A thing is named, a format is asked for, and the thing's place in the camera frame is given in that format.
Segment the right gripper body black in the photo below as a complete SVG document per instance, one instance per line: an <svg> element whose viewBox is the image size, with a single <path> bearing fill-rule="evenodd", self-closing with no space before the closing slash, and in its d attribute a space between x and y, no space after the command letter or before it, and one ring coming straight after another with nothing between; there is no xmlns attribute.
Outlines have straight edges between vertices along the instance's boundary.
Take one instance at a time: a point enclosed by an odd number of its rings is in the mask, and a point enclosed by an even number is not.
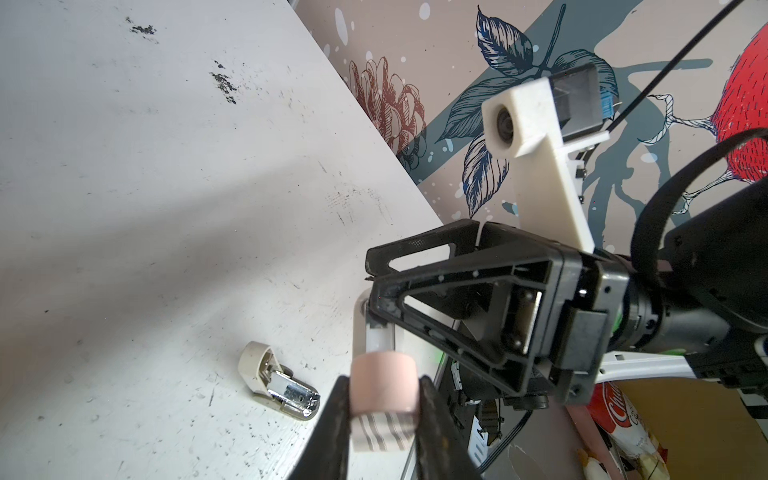
<svg viewBox="0 0 768 480"><path fill-rule="evenodd" d="M623 314L630 280L627 259L598 249L565 249L552 264L529 345L533 356L526 392L513 408L584 405L597 382L614 325Z"/></svg>

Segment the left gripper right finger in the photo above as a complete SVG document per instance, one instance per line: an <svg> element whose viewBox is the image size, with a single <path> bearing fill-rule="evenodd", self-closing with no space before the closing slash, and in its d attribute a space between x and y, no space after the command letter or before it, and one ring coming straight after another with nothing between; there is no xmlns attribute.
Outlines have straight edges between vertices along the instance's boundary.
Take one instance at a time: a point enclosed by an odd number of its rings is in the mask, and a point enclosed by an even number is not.
<svg viewBox="0 0 768 480"><path fill-rule="evenodd" d="M419 479L479 479L447 404L428 376L419 379L416 472Z"/></svg>

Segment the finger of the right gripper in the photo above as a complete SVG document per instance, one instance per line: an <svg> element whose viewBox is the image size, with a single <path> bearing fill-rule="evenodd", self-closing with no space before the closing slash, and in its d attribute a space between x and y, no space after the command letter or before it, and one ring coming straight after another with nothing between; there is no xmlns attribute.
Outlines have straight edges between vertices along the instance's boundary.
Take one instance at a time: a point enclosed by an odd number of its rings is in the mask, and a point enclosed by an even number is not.
<svg viewBox="0 0 768 480"><path fill-rule="evenodd" d="M497 222L462 219L370 248L365 258L366 280L400 273L392 262L410 256L426 259L425 266L448 261L452 267L458 263L458 258L479 251L488 233L497 228Z"/></svg>
<svg viewBox="0 0 768 480"><path fill-rule="evenodd" d="M531 239L484 248L451 242L446 260L403 271L390 265L435 245L406 239L368 251L371 317L404 328L490 384L528 383L575 292L575 251Z"/></svg>

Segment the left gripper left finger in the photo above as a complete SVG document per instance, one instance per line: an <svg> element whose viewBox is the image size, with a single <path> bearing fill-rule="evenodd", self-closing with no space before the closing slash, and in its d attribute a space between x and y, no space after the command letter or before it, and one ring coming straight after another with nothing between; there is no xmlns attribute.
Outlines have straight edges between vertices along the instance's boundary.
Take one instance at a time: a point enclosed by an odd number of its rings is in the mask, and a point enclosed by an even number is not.
<svg viewBox="0 0 768 480"><path fill-rule="evenodd" d="M288 479L346 479L350 451L350 422L350 378L340 376L326 398L313 433Z"/></svg>

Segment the white pink stapler body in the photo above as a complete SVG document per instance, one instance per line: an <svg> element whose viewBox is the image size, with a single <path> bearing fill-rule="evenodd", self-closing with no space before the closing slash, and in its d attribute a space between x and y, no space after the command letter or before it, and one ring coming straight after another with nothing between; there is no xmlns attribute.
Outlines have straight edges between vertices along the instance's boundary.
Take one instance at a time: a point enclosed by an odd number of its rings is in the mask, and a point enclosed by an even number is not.
<svg viewBox="0 0 768 480"><path fill-rule="evenodd" d="M415 360L402 351L404 331L370 316L370 291L353 309L350 427L356 452L405 451L419 420Z"/></svg>

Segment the metal stapler base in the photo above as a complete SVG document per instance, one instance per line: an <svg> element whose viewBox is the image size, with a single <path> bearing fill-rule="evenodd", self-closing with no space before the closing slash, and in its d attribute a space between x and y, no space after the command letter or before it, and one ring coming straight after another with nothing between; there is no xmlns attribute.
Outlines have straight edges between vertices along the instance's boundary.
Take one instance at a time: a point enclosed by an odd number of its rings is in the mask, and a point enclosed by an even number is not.
<svg viewBox="0 0 768 480"><path fill-rule="evenodd" d="M238 373L256 400L269 408L301 421L311 420L319 411L317 390L296 379L269 345L249 342L240 355Z"/></svg>

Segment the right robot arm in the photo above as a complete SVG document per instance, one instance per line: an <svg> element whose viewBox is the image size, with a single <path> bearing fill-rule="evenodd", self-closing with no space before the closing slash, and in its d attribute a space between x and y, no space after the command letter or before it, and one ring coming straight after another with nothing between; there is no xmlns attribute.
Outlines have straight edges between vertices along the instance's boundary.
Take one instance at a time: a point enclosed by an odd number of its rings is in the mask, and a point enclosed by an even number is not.
<svg viewBox="0 0 768 480"><path fill-rule="evenodd" d="M666 229L677 200L721 159L765 146L750 129L692 160L652 197L629 256L460 220L369 250L368 320L456 360L483 398L519 409L585 404L612 351L680 358L698 379L767 390L767 183Z"/></svg>

